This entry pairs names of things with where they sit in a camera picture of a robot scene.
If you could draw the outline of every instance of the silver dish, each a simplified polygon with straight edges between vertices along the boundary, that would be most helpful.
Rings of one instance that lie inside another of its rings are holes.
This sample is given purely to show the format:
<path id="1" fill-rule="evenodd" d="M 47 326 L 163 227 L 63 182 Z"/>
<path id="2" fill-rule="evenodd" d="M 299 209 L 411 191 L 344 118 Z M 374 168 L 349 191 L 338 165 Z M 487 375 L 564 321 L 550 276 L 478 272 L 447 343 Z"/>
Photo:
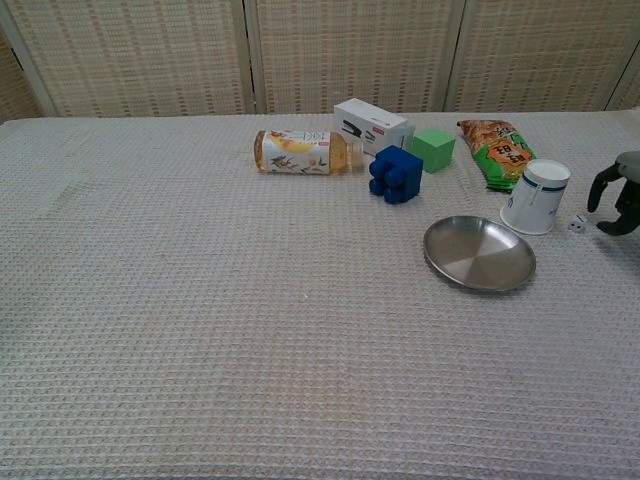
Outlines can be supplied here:
<path id="1" fill-rule="evenodd" d="M 424 234 L 424 254 L 445 277 L 479 290 L 511 290 L 536 271 L 536 256 L 525 240 L 480 217 L 438 220 Z"/>

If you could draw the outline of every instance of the white box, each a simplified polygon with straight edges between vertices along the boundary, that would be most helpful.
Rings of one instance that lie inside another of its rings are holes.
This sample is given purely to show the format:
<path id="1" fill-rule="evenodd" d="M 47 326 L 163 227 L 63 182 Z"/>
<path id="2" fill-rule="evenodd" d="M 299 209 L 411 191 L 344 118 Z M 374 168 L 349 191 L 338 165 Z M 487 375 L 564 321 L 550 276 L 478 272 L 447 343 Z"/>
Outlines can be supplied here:
<path id="1" fill-rule="evenodd" d="M 408 150 L 415 127 L 406 118 L 352 98 L 333 107 L 335 131 L 345 140 L 361 140 L 365 153 L 375 155 L 389 145 Z"/>

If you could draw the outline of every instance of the blue toy block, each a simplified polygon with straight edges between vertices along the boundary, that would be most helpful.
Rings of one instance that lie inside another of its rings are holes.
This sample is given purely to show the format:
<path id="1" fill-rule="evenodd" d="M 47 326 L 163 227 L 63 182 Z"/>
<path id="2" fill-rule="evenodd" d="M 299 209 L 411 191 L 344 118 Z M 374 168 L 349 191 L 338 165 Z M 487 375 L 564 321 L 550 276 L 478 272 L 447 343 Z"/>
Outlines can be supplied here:
<path id="1" fill-rule="evenodd" d="M 404 203 L 420 192 L 422 160 L 394 145 L 378 152 L 369 165 L 369 190 L 387 203 Z"/>

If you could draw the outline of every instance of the beige wall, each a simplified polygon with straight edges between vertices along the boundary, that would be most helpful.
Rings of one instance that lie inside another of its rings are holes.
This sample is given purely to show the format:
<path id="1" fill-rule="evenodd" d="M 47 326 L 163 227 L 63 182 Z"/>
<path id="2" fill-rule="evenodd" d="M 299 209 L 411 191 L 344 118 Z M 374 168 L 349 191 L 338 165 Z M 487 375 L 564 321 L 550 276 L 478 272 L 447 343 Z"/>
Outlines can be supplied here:
<path id="1" fill-rule="evenodd" d="M 0 123 L 16 118 L 39 117 L 40 107 L 2 32 L 0 72 Z"/>
<path id="2" fill-rule="evenodd" d="M 640 104 L 637 0 L 0 0 L 61 116 Z M 2 48 L 0 114 L 40 113 Z"/>

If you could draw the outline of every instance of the snack bag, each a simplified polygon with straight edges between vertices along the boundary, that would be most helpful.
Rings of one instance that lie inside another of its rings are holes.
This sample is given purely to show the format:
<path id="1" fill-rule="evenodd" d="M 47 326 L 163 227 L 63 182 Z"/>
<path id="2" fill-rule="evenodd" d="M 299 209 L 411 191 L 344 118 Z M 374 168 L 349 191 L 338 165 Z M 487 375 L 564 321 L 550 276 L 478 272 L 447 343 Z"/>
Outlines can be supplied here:
<path id="1" fill-rule="evenodd" d="M 511 191 L 529 160 L 536 158 L 524 138 L 504 120 L 458 122 L 471 154 L 492 190 Z"/>

